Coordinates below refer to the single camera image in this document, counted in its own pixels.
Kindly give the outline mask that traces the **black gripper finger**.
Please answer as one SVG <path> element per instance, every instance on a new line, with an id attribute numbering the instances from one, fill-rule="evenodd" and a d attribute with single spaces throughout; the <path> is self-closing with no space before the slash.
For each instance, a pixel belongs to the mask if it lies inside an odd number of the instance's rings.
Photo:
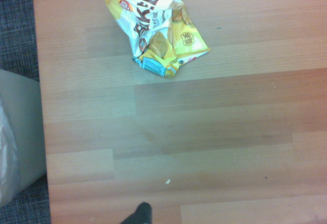
<path id="1" fill-rule="evenodd" d="M 149 203 L 142 202 L 136 210 L 124 219 L 121 224 L 151 224 L 152 207 Z"/>

